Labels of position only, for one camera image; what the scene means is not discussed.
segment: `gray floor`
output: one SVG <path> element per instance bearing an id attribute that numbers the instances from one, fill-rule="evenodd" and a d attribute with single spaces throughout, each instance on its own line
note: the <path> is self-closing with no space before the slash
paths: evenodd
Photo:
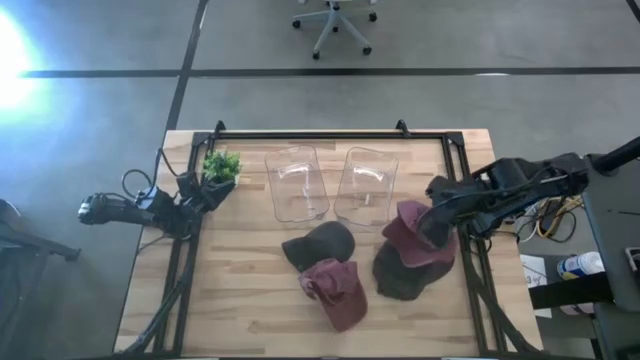
<path id="1" fill-rule="evenodd" d="M 179 69 L 196 7 L 196 0 L 4 0 L 0 31 L 11 19 L 23 35 L 14 53 L 31 58 L 24 69 Z M 296 31 L 290 16 L 323 8 L 211 0 L 194 68 L 640 65 L 640 24 L 624 0 L 387 0 L 376 8 L 378 22 L 354 20 L 372 43 L 370 57 L 341 31 L 316 63 L 321 25 Z M 5 83 L 0 198 L 23 211 L 34 233 L 83 248 L 78 263 L 52 259 L 16 358 L 108 354 L 140 229 L 83 226 L 76 212 L 94 191 L 120 191 L 125 170 L 152 170 L 177 80 Z M 404 119 L 413 128 L 486 127 L 497 156 L 539 159 L 607 151 L 637 136 L 638 94 L 639 75 L 191 79 L 177 127 L 211 129 L 224 120 L 233 129 L 389 128 Z M 570 243 L 532 240 L 522 252 L 589 250 L 586 220 L 579 221 Z M 564 353 L 575 344 L 558 340 L 557 326 L 541 322 L 545 346 Z M 577 347 L 569 352 L 581 354 L 584 345 Z"/>

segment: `clear plastic container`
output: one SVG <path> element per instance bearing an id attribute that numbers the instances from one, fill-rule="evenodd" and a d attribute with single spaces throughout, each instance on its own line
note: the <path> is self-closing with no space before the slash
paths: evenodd
<path id="1" fill-rule="evenodd" d="M 362 226 L 388 223 L 397 169 L 398 159 L 389 153 L 349 150 L 334 205 L 338 219 Z"/>
<path id="2" fill-rule="evenodd" d="M 320 219 L 329 210 L 318 156 L 313 146 L 295 146 L 265 156 L 276 219 Z"/>

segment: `wooden tabletop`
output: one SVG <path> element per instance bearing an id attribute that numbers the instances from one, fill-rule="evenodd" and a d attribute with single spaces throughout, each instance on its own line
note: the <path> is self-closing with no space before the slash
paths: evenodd
<path id="1" fill-rule="evenodd" d="M 494 161 L 489 132 L 462 130 L 471 170 Z M 170 131 L 164 149 L 176 172 L 186 170 L 192 131 Z M 296 225 L 274 217 L 265 153 L 295 145 L 317 150 L 334 220 L 345 155 L 354 146 L 393 154 L 399 160 L 390 216 L 395 203 L 415 199 L 427 204 L 424 190 L 436 175 L 445 175 L 441 143 L 435 140 L 228 140 L 216 149 L 240 153 L 243 164 L 238 187 L 213 213 L 206 215 L 200 236 L 194 283 L 184 338 L 184 356 L 462 356 L 477 355 L 477 346 L 461 259 L 451 272 L 428 285 L 415 301 L 402 302 L 376 293 L 372 263 L 384 238 L 375 231 L 356 230 L 360 280 L 369 302 L 367 316 L 345 333 L 332 330 L 322 307 L 300 289 L 298 273 L 282 252 L 283 241 L 302 236 L 319 222 Z M 457 154 L 454 163 L 461 178 Z M 159 186 L 173 194 L 177 186 L 164 164 Z M 141 245 L 161 233 L 144 230 Z M 130 345 L 157 310 L 169 262 L 170 241 L 141 252 L 135 262 L 115 350 Z M 493 238 L 489 253 L 500 305 L 534 346 L 540 335 L 525 284 L 518 248 L 511 236 Z M 170 317 L 167 344 L 171 345 Z M 489 316 L 483 311 L 487 336 Z"/>

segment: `office chair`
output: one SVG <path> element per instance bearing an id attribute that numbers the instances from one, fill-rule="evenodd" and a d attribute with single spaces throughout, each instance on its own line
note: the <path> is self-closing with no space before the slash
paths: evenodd
<path id="1" fill-rule="evenodd" d="M 308 0 L 298 0 L 298 3 L 306 4 L 307 1 Z M 362 34 L 360 34 L 358 29 L 356 29 L 356 27 L 353 26 L 353 24 L 347 19 L 347 16 L 360 13 L 362 12 L 362 10 L 341 13 L 340 2 L 342 1 L 350 1 L 350 0 L 327 1 L 326 3 L 327 3 L 327 6 L 329 6 L 329 10 L 317 11 L 317 12 L 308 13 L 308 14 L 300 14 L 300 15 L 295 15 L 293 17 L 292 25 L 295 29 L 300 28 L 301 21 L 318 21 L 318 20 L 327 19 L 327 23 L 324 26 L 322 33 L 320 34 L 320 38 L 316 42 L 316 45 L 313 47 L 314 60 L 320 59 L 320 47 L 322 47 L 322 44 L 327 39 L 327 36 L 329 36 L 329 31 L 333 30 L 333 32 L 338 32 L 338 22 L 340 21 L 342 21 L 344 26 L 347 28 L 347 31 L 349 31 L 349 33 L 351 33 L 351 35 L 353 35 L 353 37 L 356 38 L 356 40 L 362 44 L 363 46 L 362 53 L 364 55 L 371 54 L 371 44 L 369 44 L 369 41 L 367 41 L 367 39 L 364 36 L 362 36 Z M 377 3 L 378 0 L 368 0 L 368 2 L 370 5 L 373 5 Z M 378 15 L 375 12 L 369 13 L 369 21 L 375 22 L 376 20 L 378 20 Z"/>

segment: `stacked caps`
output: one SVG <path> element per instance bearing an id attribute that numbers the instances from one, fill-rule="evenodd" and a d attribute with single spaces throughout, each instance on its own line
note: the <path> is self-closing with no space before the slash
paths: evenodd
<path id="1" fill-rule="evenodd" d="M 451 270 L 458 238 L 449 235 L 438 248 L 417 235 L 418 219 L 429 207 L 417 201 L 398 203 L 398 217 L 382 230 L 387 239 L 373 262 L 378 293 L 399 300 L 414 300 L 428 284 Z M 300 272 L 305 294 L 318 300 L 334 329 L 345 331 L 367 314 L 367 298 L 358 278 L 353 235 L 337 221 L 323 223 L 307 235 L 282 243 L 282 249 Z"/>
<path id="2" fill-rule="evenodd" d="M 453 267 L 458 237 L 438 248 L 417 234 L 418 219 L 429 206 L 417 201 L 398 202 L 398 216 L 382 230 L 387 239 L 373 263 L 378 293 L 399 299 L 415 300 L 428 284 L 446 275 Z"/>

